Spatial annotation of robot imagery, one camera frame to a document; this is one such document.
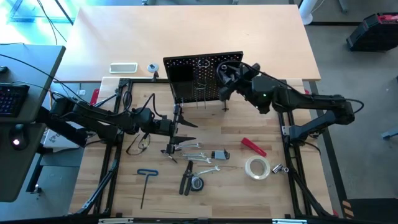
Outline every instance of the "clear tape roll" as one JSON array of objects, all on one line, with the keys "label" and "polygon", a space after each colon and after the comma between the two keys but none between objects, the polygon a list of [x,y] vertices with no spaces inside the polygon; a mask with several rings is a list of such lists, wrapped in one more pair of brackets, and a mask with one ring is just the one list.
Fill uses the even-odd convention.
[{"label": "clear tape roll", "polygon": [[[253,161],[258,161],[262,164],[264,171],[262,172],[261,175],[256,175],[251,170],[250,164]],[[244,165],[244,171],[245,171],[246,175],[250,176],[253,180],[264,180],[265,178],[268,177],[268,175],[271,171],[271,166],[269,165],[269,162],[266,158],[264,158],[262,156],[252,156],[246,161],[246,164]]]}]

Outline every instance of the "wrench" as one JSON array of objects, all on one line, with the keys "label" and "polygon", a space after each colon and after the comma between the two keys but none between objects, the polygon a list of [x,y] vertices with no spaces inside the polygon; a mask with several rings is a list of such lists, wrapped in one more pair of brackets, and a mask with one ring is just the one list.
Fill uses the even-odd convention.
[{"label": "wrench", "polygon": [[207,162],[208,164],[211,164],[211,159],[210,158],[199,159],[199,158],[185,157],[185,160],[202,161],[202,162]]},{"label": "wrench", "polygon": [[198,177],[199,175],[206,174],[207,172],[220,171],[220,170],[221,170],[221,168],[219,168],[218,165],[217,165],[217,166],[215,166],[214,168],[212,168],[210,170],[204,170],[204,171],[201,171],[201,172],[196,172],[193,175],[195,177]]},{"label": "wrench", "polygon": [[206,158],[206,157],[207,157],[207,155],[206,155],[205,152],[201,152],[201,153],[187,153],[187,154],[181,153],[181,156],[182,156],[182,157],[200,156],[200,157],[203,157],[203,158]]},{"label": "wrench", "polygon": [[183,147],[197,147],[198,149],[201,149],[201,143],[198,142],[196,144],[182,145],[182,146],[175,145],[174,150],[181,150],[181,148]]}]

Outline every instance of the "tape measure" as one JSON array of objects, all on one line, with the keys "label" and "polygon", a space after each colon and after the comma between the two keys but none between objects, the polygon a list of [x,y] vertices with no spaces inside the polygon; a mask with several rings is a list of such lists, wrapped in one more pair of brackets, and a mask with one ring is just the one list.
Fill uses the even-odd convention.
[{"label": "tape measure", "polygon": [[204,185],[205,182],[203,181],[202,178],[194,177],[192,178],[191,191],[201,191]]}]

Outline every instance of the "pliers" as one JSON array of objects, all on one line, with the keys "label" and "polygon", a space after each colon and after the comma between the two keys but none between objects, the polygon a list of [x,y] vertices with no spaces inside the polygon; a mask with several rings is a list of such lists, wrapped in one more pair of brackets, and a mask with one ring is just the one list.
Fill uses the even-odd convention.
[{"label": "pliers", "polygon": [[[192,168],[193,168],[193,162],[189,161],[187,169],[185,170],[184,174],[182,175],[182,180],[181,180],[181,185],[180,185],[180,195],[182,195],[183,193],[184,193],[184,195],[188,195],[189,191],[191,190],[192,177],[193,177]],[[187,182],[187,188],[184,191],[186,179],[188,179],[188,182]]]}]

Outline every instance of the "wooden table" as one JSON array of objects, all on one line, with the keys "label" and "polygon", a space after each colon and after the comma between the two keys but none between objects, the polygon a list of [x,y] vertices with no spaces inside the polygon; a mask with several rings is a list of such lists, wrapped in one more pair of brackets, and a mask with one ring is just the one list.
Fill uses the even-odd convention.
[{"label": "wooden table", "polygon": [[[103,78],[99,100],[113,94],[118,83],[118,78]],[[303,91],[301,80],[289,80],[288,83]],[[172,118],[174,101],[168,84],[134,84],[132,89],[133,107],[142,106],[151,93],[156,93],[157,111]],[[114,102],[109,101],[103,108],[112,110],[113,105]],[[221,170],[202,176],[205,188],[201,192],[190,192],[189,196],[179,195],[180,181],[187,161],[179,158],[176,153],[178,164],[175,164],[160,153],[161,149],[165,149],[169,139],[153,134],[148,150],[139,156],[130,156],[124,151],[134,136],[125,134],[112,214],[123,212],[125,217],[159,218],[282,218],[286,213],[293,215],[286,174],[270,174],[266,180],[255,181],[244,173],[247,159],[256,153],[241,145],[243,137],[251,139],[267,152],[267,160],[272,167],[279,163],[285,164],[277,113],[271,110],[268,114],[259,114],[257,109],[235,93],[228,102],[227,112],[221,110],[220,101],[207,102],[206,109],[203,103],[199,103],[199,106],[196,109],[196,103],[185,103],[185,119],[198,125],[198,128],[180,125],[178,134],[196,137],[197,141],[192,143],[202,142],[204,148],[186,151],[205,151],[211,154],[211,151],[226,149],[231,153],[231,158],[225,162],[213,160],[212,164],[195,162],[195,172],[209,169],[216,164],[220,165]],[[310,120],[310,113],[308,110],[295,110],[294,117],[296,124],[301,125]],[[97,188],[104,152],[105,145],[99,143],[85,149],[70,206],[71,212],[81,208]],[[308,187],[331,213],[319,153],[308,146],[301,147],[301,152]],[[159,171],[157,177],[149,178],[142,210],[140,204],[145,177],[137,175],[140,168]],[[298,197],[303,211],[301,193]]]},{"label": "wooden table", "polygon": [[81,7],[56,78],[100,82],[113,62],[165,78],[164,57],[234,51],[279,79],[320,79],[296,5]]}]

